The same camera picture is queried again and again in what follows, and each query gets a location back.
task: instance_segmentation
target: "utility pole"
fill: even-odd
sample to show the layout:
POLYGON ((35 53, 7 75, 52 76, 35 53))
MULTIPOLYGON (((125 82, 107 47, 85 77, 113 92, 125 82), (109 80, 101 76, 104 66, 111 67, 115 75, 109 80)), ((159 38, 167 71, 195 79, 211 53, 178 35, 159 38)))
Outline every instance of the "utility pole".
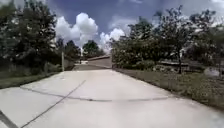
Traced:
POLYGON ((63 46, 62 52, 61 52, 61 67, 62 67, 62 72, 64 72, 65 71, 64 46, 63 46))

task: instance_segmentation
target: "lawn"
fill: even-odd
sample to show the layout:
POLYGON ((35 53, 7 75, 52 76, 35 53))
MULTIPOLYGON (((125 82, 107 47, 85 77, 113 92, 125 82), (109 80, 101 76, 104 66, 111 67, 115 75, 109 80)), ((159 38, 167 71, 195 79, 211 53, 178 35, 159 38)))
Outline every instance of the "lawn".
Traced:
POLYGON ((199 73, 176 74, 140 70, 116 69, 180 96, 224 110, 224 79, 211 78, 199 73))
POLYGON ((9 88, 9 87, 19 87, 24 84, 28 84, 28 83, 31 83, 34 81, 38 81, 38 80, 50 77, 54 74, 56 74, 56 73, 0 79, 0 89, 9 88))

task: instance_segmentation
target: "sky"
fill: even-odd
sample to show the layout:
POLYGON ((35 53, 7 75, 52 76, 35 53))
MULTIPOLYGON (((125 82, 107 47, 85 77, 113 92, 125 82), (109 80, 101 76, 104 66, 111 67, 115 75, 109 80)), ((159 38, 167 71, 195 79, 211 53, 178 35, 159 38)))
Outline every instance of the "sky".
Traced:
MULTIPOLYGON (((10 0, 0 0, 6 4, 10 0)), ((95 40, 106 49, 107 42, 129 33, 129 24, 135 24, 142 16, 150 21, 156 11, 183 5, 184 15, 210 9, 217 17, 224 15, 224 0, 37 0, 49 6, 57 15, 56 33, 65 40, 74 40, 82 46, 95 40)), ((23 0, 14 0, 23 5, 23 0)))

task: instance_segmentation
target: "pole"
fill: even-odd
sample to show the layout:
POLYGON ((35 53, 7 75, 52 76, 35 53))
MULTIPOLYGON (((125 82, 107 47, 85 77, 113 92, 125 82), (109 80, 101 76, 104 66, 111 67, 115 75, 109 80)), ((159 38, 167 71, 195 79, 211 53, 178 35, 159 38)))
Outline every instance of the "pole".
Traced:
POLYGON ((65 57, 64 57, 64 51, 61 52, 61 66, 62 66, 62 72, 65 71, 65 57))

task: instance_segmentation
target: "concrete driveway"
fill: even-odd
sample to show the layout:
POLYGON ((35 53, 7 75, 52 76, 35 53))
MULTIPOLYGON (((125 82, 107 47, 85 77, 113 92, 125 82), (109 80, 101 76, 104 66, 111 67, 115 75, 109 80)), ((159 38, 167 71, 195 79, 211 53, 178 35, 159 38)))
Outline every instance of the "concrete driveway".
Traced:
POLYGON ((20 128, 224 128, 220 112, 112 70, 0 90, 0 109, 20 128))

